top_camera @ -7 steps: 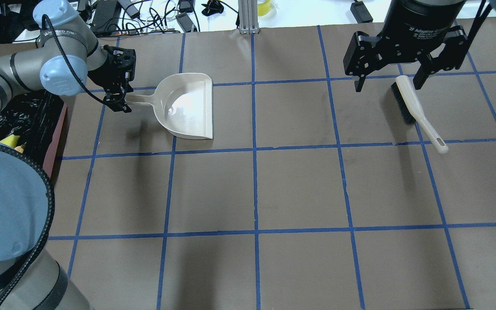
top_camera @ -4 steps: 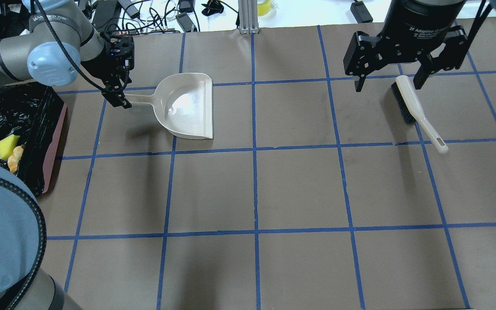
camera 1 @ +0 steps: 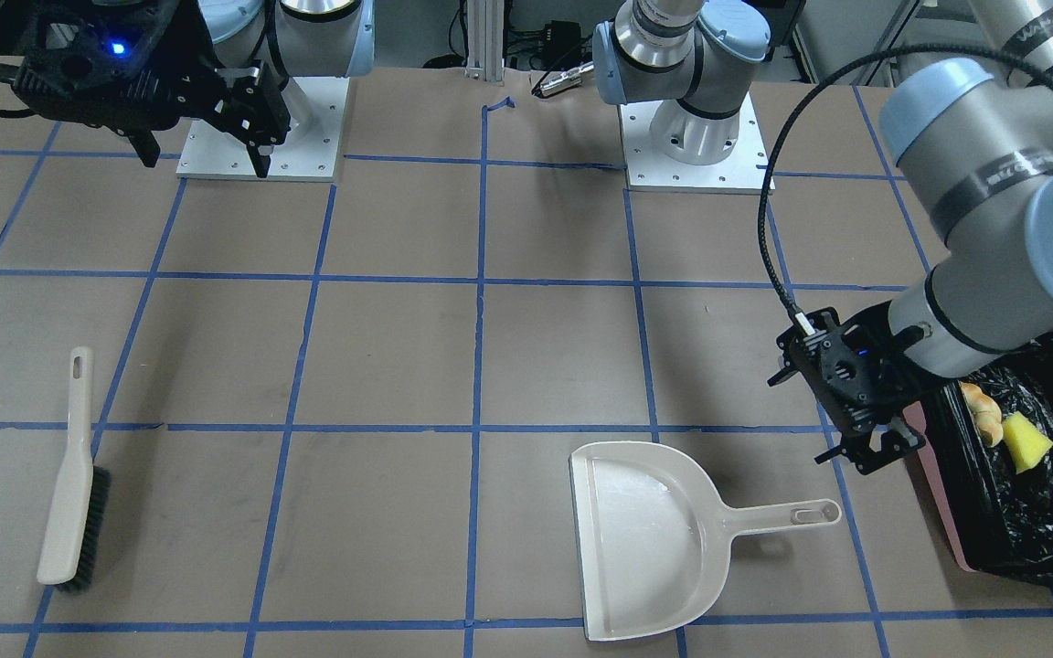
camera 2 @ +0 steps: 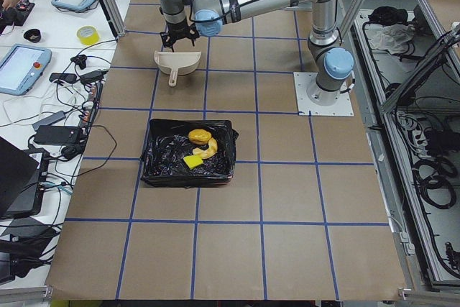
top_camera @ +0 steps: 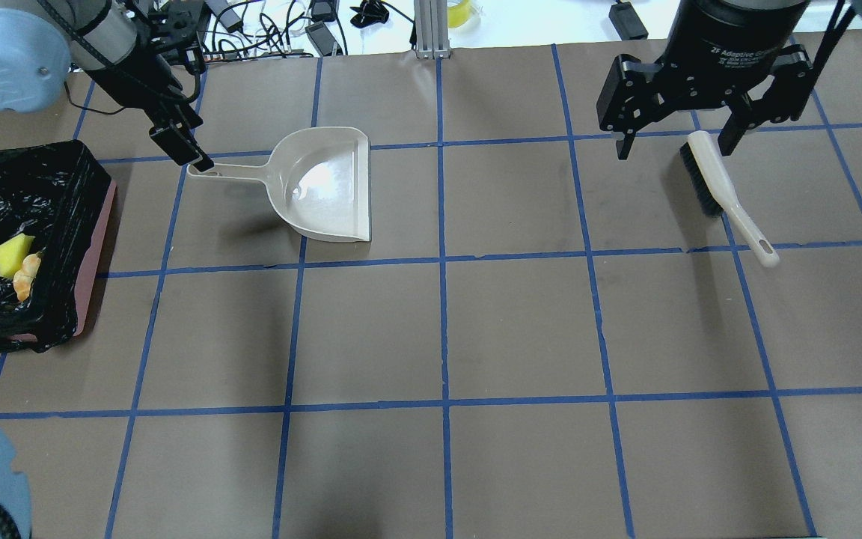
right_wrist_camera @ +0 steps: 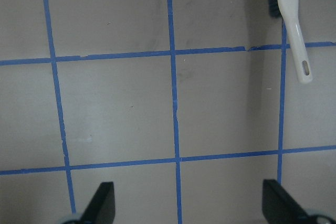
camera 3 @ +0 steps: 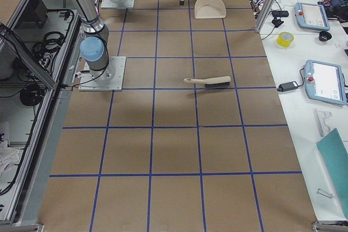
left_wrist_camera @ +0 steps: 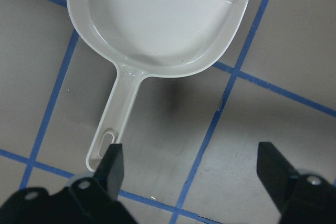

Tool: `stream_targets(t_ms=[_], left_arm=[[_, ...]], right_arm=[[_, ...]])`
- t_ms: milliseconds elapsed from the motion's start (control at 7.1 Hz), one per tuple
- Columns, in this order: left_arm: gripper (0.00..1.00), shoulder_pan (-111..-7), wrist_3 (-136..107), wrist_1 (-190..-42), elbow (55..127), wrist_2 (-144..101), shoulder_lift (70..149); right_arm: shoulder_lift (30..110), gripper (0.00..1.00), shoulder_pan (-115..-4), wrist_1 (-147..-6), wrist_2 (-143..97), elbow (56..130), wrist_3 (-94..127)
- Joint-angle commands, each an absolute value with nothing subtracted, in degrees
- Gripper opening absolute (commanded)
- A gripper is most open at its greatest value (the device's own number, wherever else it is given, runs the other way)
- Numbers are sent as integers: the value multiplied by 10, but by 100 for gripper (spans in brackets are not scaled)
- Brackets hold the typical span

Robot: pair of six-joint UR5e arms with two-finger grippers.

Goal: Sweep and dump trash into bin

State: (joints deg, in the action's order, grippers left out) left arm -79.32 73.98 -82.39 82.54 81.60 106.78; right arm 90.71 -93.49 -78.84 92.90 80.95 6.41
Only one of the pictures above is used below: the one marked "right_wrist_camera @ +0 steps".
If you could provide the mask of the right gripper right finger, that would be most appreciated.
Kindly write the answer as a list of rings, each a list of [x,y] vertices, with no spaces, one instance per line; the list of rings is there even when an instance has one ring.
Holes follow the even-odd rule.
[[[264,179],[262,213],[268,223],[317,223],[274,179]]]

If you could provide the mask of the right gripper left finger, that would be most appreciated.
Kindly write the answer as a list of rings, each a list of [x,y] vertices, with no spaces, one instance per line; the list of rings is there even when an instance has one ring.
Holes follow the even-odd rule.
[[[115,218],[113,182],[103,182],[92,197],[78,223],[111,224]]]

